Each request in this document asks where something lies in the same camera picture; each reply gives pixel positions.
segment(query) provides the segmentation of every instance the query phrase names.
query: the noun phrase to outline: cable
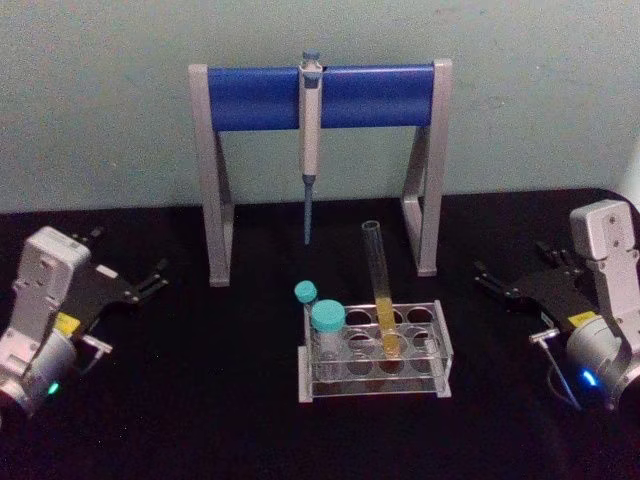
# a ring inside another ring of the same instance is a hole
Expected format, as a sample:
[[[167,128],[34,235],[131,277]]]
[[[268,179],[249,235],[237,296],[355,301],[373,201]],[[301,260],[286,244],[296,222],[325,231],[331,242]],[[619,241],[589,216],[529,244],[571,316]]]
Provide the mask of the cable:
[[[573,392],[571,391],[571,388],[569,387],[569,384],[565,380],[564,375],[562,375],[562,372],[560,371],[560,367],[558,367],[558,364],[556,363],[555,358],[553,358],[553,355],[551,355],[551,352],[549,351],[548,348],[542,347],[542,350],[544,350],[544,352],[546,353],[547,357],[549,358],[549,361],[551,362],[551,366],[549,367],[549,370],[547,371],[547,385],[549,386],[549,390],[551,390],[551,393],[553,393],[558,399],[562,400],[563,402],[567,403],[568,405],[571,405],[576,410],[581,411],[582,407],[578,403],[578,400],[576,400],[576,397],[573,396]],[[551,373],[554,370],[555,370],[556,374],[558,375],[558,378],[560,378],[560,382],[562,382],[562,386],[564,387],[564,391],[567,392],[567,396],[566,397],[564,395],[562,395],[560,392],[558,392],[556,390],[556,388],[553,386],[553,382],[551,381]]]

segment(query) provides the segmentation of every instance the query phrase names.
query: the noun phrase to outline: blue led light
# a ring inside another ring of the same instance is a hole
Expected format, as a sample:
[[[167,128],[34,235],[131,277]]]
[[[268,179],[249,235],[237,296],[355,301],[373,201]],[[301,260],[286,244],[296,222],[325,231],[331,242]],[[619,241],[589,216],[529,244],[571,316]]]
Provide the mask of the blue led light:
[[[596,377],[594,377],[593,373],[591,373],[589,370],[582,371],[582,378],[584,378],[587,381],[587,383],[592,387],[595,387],[596,385],[598,385],[598,381],[596,380]]]

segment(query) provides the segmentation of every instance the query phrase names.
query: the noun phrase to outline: green led light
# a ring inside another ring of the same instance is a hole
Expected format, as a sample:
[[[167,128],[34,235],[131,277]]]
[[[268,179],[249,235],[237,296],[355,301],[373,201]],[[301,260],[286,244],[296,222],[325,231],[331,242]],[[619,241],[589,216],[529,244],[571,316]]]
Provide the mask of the green led light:
[[[47,392],[49,395],[53,395],[60,388],[60,384],[58,382],[53,382],[49,387],[49,391]]]

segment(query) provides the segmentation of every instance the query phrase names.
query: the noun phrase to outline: gray stand leg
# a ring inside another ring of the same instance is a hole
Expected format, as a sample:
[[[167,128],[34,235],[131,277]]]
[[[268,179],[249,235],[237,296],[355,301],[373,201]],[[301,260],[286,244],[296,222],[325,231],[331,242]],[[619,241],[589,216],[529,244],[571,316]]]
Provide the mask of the gray stand leg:
[[[233,237],[233,203],[220,136],[211,123],[208,68],[189,65],[202,210],[209,254],[209,284],[229,286]]]
[[[407,234],[418,275],[421,277],[433,276],[437,272],[440,206],[449,132],[451,60],[436,60],[434,67],[431,124],[429,128],[416,129],[402,192],[402,211]],[[418,200],[421,193],[424,195],[422,210]]]

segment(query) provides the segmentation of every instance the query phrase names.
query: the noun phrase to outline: glass test tube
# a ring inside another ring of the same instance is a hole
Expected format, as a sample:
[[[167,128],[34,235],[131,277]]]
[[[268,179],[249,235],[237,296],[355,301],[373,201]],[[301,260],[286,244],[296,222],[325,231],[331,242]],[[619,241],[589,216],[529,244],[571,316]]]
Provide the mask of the glass test tube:
[[[384,256],[380,223],[369,220],[362,224],[367,262],[371,275],[371,286],[376,299],[378,324],[382,335],[382,348],[387,357],[400,356],[400,342],[396,334],[396,321],[393,316],[393,303],[389,290],[387,260]]]

